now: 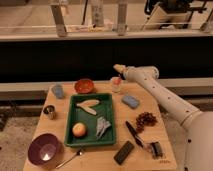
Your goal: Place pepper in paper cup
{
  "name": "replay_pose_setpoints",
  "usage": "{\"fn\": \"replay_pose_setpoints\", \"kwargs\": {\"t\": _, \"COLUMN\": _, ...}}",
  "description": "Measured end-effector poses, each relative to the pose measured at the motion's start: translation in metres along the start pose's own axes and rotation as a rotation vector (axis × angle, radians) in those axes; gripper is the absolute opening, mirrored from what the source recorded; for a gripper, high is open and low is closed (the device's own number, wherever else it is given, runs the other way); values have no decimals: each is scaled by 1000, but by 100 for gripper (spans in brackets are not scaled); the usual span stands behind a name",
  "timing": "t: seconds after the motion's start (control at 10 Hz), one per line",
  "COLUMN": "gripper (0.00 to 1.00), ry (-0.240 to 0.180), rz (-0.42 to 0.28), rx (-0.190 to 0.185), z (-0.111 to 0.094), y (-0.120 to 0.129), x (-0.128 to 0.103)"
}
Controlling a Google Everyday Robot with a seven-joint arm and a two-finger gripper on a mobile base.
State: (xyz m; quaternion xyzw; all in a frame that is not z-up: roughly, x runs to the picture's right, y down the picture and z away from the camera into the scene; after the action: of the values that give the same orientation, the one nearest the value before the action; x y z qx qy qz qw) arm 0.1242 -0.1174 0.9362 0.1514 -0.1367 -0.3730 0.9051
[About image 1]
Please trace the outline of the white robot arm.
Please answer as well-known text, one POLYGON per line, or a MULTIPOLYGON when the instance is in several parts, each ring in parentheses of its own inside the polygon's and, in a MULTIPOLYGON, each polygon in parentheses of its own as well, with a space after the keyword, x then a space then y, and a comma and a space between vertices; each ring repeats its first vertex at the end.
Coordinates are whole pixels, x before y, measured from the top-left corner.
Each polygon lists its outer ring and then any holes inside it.
POLYGON ((147 90, 187 131, 183 171, 213 171, 213 111, 201 111, 162 86, 155 66, 115 64, 113 68, 147 90))

